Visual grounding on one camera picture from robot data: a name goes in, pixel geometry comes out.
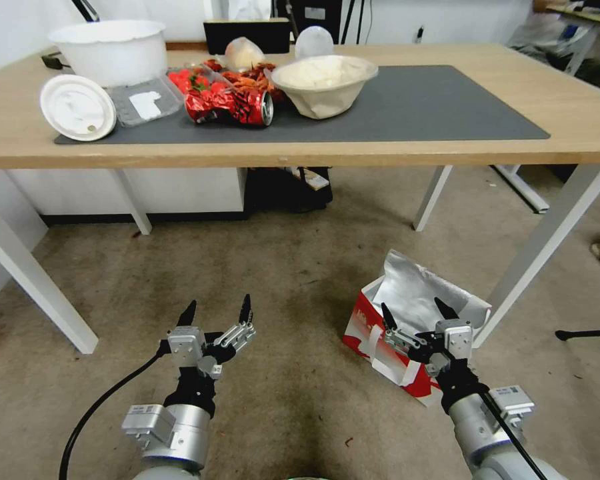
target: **red and white paper bag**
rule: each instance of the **red and white paper bag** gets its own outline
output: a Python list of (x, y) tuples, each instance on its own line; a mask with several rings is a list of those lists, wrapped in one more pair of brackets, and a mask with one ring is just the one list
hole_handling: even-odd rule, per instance
[(371, 366), (424, 405), (437, 403), (442, 392), (425, 366), (393, 350), (383, 340), (385, 328), (380, 303), (386, 302), (398, 326), (414, 335), (433, 331), (442, 319), (434, 307), (440, 297), (474, 329), (486, 322), (491, 306), (428, 269), (391, 250), (384, 264), (384, 275), (362, 288), (345, 330), (343, 342)]

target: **gray desk mat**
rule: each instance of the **gray desk mat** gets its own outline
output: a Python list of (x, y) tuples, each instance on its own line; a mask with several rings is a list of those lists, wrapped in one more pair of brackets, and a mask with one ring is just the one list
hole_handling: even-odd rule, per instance
[[(546, 139), (549, 134), (450, 65), (381, 67), (353, 106), (324, 120), (276, 106), (267, 128), (196, 125), (184, 109), (95, 143), (280, 143)], [(58, 144), (80, 143), (60, 135)]]

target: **wooden table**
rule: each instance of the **wooden table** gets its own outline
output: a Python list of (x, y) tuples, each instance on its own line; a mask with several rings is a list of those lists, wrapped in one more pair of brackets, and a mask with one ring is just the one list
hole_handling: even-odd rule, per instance
[[(60, 146), (38, 106), (38, 92), (55, 72), (30, 57), (0, 70), (0, 169), (107, 169), (141, 230), (151, 229), (124, 169), (144, 167), (264, 167), (285, 165), (436, 165), (415, 222), (422, 230), (452, 165), (579, 163), (526, 246), (498, 282), (480, 345), (600, 192), (600, 90), (499, 45), (342, 46), (379, 65), (453, 65), (551, 134), (546, 140), (348, 143), (169, 144)], [(170, 64), (208, 57), (169, 52)], [(274, 62), (283, 55), (270, 55)], [(17, 236), (0, 218), (0, 262), (64, 331), (90, 353), (97, 338)]]
[(547, 7), (547, 10), (559, 13), (565, 24), (570, 23), (589, 29), (586, 35), (578, 41), (578, 50), (573, 53), (565, 69), (565, 72), (569, 75), (575, 75), (588, 52), (593, 47), (596, 37), (600, 34), (600, 13), (574, 11), (573, 7), (564, 5), (550, 5)]

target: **black box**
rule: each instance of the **black box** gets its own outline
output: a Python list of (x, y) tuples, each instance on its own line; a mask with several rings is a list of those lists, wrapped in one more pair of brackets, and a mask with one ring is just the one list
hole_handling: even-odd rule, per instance
[(207, 47), (212, 55), (224, 55), (231, 40), (246, 37), (264, 53), (288, 53), (291, 23), (286, 18), (257, 21), (207, 20)]

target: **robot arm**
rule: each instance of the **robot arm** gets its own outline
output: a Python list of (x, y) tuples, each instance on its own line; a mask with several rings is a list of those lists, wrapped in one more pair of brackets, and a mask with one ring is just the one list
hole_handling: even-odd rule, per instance
[(473, 480), (564, 480), (552, 466), (524, 450), (522, 424), (535, 404), (519, 385), (489, 389), (468, 366), (473, 328), (435, 298), (442, 319), (435, 330), (409, 335), (400, 330), (382, 303), (385, 342), (425, 365), (442, 392), (442, 407), (455, 426), (455, 437)]
[(244, 299), (239, 320), (226, 332), (204, 333), (192, 325), (195, 301), (180, 316), (167, 341), (180, 377), (162, 405), (132, 405), (122, 430), (140, 444), (152, 468), (136, 480), (197, 478), (209, 448), (209, 422), (215, 413), (214, 384), (222, 364), (253, 340), (251, 300)]

